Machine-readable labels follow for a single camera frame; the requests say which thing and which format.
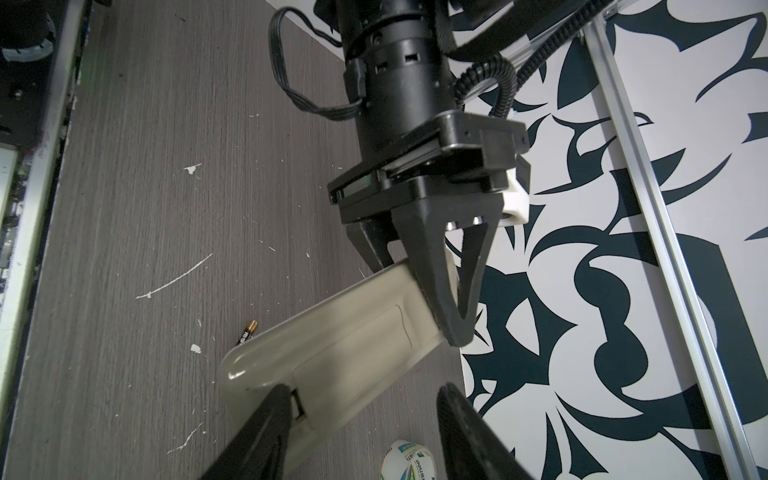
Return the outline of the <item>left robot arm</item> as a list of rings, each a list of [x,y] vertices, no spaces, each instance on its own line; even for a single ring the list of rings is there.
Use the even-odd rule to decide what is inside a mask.
[[[319,1],[323,38],[342,49],[346,104],[292,88],[278,9],[268,43],[278,86],[301,111],[356,123],[362,161],[330,182],[331,202],[373,271],[400,241],[437,324],[455,347],[474,335],[496,229],[529,218],[530,143],[509,119],[518,91],[604,1],[460,1],[475,30],[458,44],[447,1]]]

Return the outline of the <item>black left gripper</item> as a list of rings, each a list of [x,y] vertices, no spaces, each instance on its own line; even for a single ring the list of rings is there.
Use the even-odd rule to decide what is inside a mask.
[[[350,223],[347,237],[364,263],[377,273],[408,258],[439,329],[454,347],[474,337],[485,263],[503,208],[503,197],[490,193],[509,186],[507,172],[514,168],[523,169],[523,184],[529,184],[530,165],[522,158],[529,148],[522,122],[451,110],[328,184],[330,202],[342,222]],[[419,198],[430,187],[438,194],[483,194],[408,203],[409,193]],[[379,215],[392,209],[392,217]],[[463,231],[459,266],[446,247],[450,224]]]

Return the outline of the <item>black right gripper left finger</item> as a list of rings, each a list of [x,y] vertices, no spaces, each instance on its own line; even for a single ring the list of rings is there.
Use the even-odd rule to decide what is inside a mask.
[[[201,479],[282,479],[292,423],[291,391],[275,386]]]

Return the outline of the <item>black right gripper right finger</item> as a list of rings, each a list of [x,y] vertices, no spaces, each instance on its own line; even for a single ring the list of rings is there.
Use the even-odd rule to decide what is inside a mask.
[[[531,479],[456,385],[440,388],[436,407],[448,479]]]

